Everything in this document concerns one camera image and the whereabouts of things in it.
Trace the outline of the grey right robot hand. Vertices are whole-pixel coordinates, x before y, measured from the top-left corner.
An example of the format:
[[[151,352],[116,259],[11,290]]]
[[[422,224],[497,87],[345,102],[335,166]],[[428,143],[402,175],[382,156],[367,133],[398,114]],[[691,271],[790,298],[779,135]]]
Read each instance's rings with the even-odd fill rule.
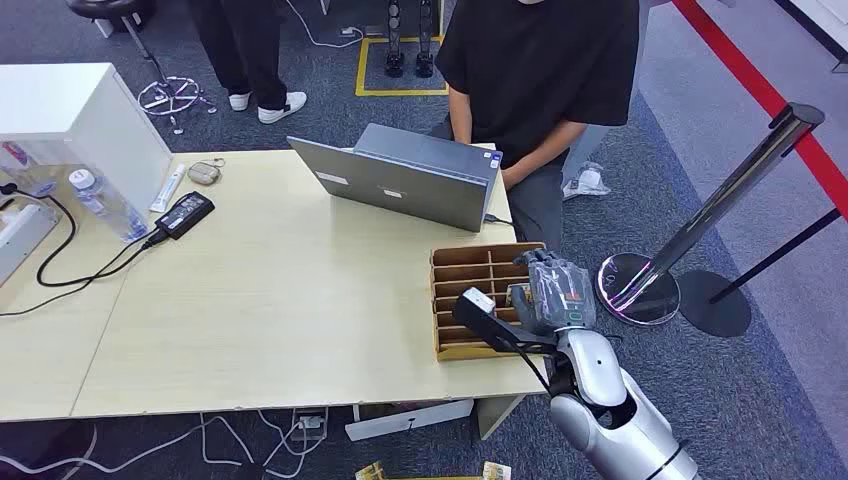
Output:
[[[545,248],[522,252],[513,263],[528,269],[528,290],[511,286],[509,294],[525,330],[550,335],[595,326],[596,305],[586,269]]]

